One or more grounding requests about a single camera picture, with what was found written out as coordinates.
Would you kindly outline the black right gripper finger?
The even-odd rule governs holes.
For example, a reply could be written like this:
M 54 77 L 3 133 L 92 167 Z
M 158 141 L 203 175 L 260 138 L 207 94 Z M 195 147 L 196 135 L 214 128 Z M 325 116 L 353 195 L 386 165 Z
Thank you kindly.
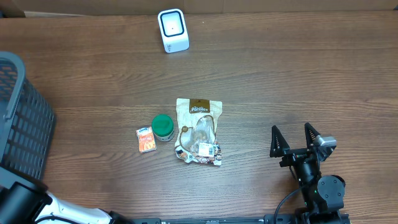
M 290 146 L 276 125 L 273 125 L 271 135 L 270 157 L 285 156 L 287 151 L 290 150 Z
M 310 123 L 305 123 L 305 136 L 308 148 L 313 147 L 313 143 L 319 135 L 320 133 Z

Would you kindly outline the brown Pantree snack pouch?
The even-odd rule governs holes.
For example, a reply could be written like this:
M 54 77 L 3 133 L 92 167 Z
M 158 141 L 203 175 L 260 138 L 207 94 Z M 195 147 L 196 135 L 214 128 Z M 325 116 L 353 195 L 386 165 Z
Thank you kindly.
M 176 100 L 178 136 L 176 156 L 189 163 L 222 165 L 222 152 L 216 138 L 223 103 L 214 100 Z

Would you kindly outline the green lid jar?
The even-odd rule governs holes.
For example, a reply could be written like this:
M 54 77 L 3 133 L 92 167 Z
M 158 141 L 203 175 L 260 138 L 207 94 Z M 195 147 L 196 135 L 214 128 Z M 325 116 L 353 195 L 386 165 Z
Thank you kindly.
M 166 114 L 158 114 L 154 117 L 151 127 L 155 137 L 162 141 L 168 142 L 174 138 L 174 122 L 170 116 Z

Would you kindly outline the orange Kleenex tissue pack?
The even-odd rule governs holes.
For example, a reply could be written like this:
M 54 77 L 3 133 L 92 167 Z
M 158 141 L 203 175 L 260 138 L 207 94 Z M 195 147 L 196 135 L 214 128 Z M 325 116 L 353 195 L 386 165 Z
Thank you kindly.
M 139 152 L 145 153 L 157 149 L 154 133 L 151 127 L 138 129 L 136 131 L 136 135 L 139 143 Z

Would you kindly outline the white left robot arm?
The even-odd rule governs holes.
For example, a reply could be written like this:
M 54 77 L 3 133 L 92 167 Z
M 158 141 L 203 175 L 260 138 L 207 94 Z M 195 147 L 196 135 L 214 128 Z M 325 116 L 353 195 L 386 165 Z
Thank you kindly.
M 29 186 L 1 176 L 1 223 L 131 223 L 98 208 L 58 199 L 42 186 Z

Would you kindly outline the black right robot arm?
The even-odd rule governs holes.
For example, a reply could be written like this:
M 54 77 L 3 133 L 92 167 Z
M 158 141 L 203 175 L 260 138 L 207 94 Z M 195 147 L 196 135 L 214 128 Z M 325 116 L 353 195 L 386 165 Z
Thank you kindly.
M 349 223 L 342 215 L 346 182 L 338 175 L 322 175 L 321 163 L 333 153 L 337 141 L 333 136 L 321 135 L 310 123 L 305 123 L 305 148 L 291 149 L 279 128 L 271 130 L 270 157 L 281 158 L 279 165 L 288 167 L 298 189 L 285 196 L 272 216 L 272 223 Z M 301 193 L 305 206 L 290 215 L 279 215 L 289 198 Z

